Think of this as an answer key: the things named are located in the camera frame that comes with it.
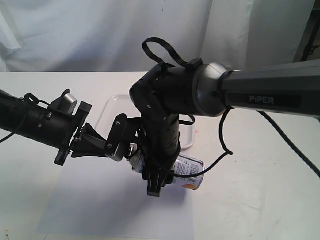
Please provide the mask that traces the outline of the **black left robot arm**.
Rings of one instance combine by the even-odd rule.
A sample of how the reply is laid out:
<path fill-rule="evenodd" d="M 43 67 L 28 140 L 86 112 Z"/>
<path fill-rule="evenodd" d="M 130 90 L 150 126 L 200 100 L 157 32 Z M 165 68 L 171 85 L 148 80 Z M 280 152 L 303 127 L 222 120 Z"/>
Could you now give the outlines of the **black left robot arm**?
<path fill-rule="evenodd" d="M 56 148 L 54 163 L 59 166 L 68 156 L 105 158 L 106 139 L 86 122 L 91 109 L 89 103 L 78 102 L 70 89 L 51 103 L 42 102 L 31 93 L 17 98 L 1 91 L 0 128 L 10 133 L 1 142 L 19 135 Z"/>

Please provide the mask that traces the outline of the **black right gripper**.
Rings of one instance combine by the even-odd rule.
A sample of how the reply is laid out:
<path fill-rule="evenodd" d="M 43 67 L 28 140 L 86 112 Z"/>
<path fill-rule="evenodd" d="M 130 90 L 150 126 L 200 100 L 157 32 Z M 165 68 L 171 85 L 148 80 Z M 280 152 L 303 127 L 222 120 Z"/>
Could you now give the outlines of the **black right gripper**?
<path fill-rule="evenodd" d="M 154 147 L 140 143 L 143 156 L 142 179 L 147 181 L 147 195 L 159 198 L 161 189 L 173 182 L 172 168 L 180 153 L 180 142 L 170 143 L 169 147 Z"/>

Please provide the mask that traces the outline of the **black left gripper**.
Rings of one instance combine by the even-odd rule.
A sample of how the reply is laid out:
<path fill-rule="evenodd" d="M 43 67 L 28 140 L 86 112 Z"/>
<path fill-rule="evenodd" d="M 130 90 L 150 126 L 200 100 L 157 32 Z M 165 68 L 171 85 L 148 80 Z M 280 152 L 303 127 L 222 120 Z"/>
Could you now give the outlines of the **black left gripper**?
<path fill-rule="evenodd" d="M 100 157 L 106 158 L 105 146 L 107 140 L 103 138 L 96 130 L 86 123 L 82 128 L 86 118 L 88 117 L 92 105 L 82 101 L 72 118 L 71 124 L 67 129 L 63 139 L 62 146 L 59 149 L 54 164 L 63 166 L 72 150 L 72 158 L 81 157 Z M 79 138 L 73 146 L 73 137 L 78 130 L 82 129 L 82 137 Z"/>

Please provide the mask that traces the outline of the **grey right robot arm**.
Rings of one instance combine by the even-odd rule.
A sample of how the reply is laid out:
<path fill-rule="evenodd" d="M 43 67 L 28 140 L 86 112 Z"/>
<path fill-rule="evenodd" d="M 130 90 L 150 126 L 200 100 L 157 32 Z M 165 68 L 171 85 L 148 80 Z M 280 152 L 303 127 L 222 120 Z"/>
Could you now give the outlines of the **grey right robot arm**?
<path fill-rule="evenodd" d="M 287 144 L 316 173 L 319 170 L 284 134 L 270 113 L 320 117 L 320 63 L 317 60 L 290 63 L 258 70 L 227 70 L 217 63 L 197 63 L 194 69 L 152 68 L 129 91 L 139 110 L 144 155 L 142 177 L 147 194 L 159 197 L 173 181 L 173 165 L 181 147 L 181 115 L 221 117 L 233 109 L 261 114 Z"/>

